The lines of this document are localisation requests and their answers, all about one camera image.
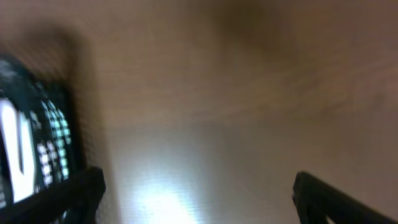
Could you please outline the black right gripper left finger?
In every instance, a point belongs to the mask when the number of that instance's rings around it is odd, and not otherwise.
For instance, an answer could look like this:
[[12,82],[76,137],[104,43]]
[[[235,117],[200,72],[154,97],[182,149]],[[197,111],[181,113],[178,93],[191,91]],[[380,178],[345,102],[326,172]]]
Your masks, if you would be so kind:
[[1,223],[94,223],[105,193],[103,170],[90,167],[20,202],[1,209]]

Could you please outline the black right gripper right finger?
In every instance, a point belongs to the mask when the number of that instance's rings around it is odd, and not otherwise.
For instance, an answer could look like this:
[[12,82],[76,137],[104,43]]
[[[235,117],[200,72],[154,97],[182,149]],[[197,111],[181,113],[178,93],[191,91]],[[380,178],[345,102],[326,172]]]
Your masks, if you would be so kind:
[[308,172],[298,172],[292,196],[301,224],[397,222],[344,194]]

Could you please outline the white plastic fork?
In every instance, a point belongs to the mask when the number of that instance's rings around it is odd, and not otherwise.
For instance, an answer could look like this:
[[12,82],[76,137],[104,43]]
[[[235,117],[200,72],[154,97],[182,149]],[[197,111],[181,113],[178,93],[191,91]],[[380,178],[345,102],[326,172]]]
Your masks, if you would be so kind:
[[13,202],[34,193],[35,156],[30,120],[9,100],[1,100],[1,132],[11,176]]

